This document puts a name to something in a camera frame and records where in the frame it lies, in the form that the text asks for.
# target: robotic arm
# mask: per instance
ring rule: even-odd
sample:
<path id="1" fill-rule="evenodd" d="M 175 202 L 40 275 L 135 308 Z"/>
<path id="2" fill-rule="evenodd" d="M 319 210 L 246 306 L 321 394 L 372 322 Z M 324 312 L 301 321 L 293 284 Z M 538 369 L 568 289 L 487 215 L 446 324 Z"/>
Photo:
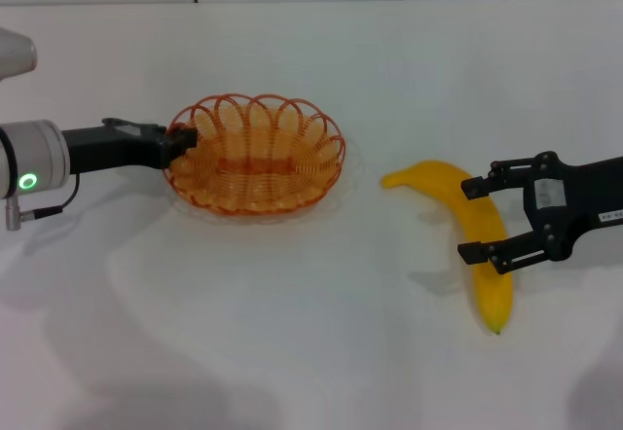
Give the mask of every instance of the robotic arm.
<path id="1" fill-rule="evenodd" d="M 32 71 L 37 53 L 30 38 L 0 28 L 0 81 Z M 197 146 L 197 131 L 166 133 L 159 125 L 104 119 L 102 126 L 61 131 L 50 121 L 0 124 L 0 198 L 7 201 L 7 229 L 62 212 L 61 206 L 21 212 L 18 197 L 62 187 L 69 174 L 142 165 L 168 168 Z"/>

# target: green indicator light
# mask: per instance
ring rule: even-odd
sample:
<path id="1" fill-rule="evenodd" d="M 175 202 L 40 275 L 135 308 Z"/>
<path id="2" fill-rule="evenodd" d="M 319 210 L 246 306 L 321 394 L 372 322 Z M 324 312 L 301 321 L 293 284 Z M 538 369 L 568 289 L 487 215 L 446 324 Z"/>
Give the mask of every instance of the green indicator light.
<path id="1" fill-rule="evenodd" d="M 19 187 L 22 190 L 30 190 L 37 185 L 37 176 L 35 174 L 23 174 L 19 178 Z"/>

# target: yellow banana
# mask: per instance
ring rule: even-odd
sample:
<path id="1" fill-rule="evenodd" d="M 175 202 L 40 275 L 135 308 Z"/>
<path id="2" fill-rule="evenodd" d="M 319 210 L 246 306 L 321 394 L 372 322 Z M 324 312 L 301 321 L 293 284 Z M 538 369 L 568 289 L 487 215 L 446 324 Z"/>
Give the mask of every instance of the yellow banana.
<path id="1" fill-rule="evenodd" d="M 457 217 L 468 242 L 505 239 L 506 230 L 494 202 L 489 197 L 469 200 L 460 189 L 461 181 L 469 178 L 467 172 L 446 162 L 423 161 L 387 175 L 382 183 L 387 189 L 408 185 L 445 203 Z M 511 273 L 500 275 L 491 263 L 474 265 L 472 269 L 478 310 L 489 329 L 499 335 L 513 305 Z"/>

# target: woven basket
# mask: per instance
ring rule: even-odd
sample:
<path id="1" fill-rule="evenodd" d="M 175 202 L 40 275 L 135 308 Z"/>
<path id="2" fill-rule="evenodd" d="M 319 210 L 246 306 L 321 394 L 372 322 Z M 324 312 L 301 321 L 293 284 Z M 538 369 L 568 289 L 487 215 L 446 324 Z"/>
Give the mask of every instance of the woven basket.
<path id="1" fill-rule="evenodd" d="M 287 213 L 320 201 L 342 172 L 346 142 L 313 104 L 273 94 L 209 96 L 169 130 L 195 127 L 197 148 L 165 177 L 194 206 L 228 214 Z"/>

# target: white table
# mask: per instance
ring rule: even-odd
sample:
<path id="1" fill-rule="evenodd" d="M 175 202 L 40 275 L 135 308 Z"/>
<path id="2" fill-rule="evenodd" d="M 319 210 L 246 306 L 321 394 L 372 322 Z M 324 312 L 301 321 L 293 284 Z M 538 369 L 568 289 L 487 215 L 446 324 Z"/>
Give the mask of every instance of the white table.
<path id="1" fill-rule="evenodd" d="M 276 92 L 349 144 L 330 197 L 282 224 L 189 216 L 128 168 L 0 231 L 2 428 L 623 426 L 623 229 L 516 273 L 494 337 L 450 213 L 379 186 L 424 159 L 623 155 L 623 0 L 4 8 L 0 25 L 40 58 L 0 84 L 1 122 L 167 124 L 208 94 Z M 520 198 L 497 198 L 512 233 Z"/>

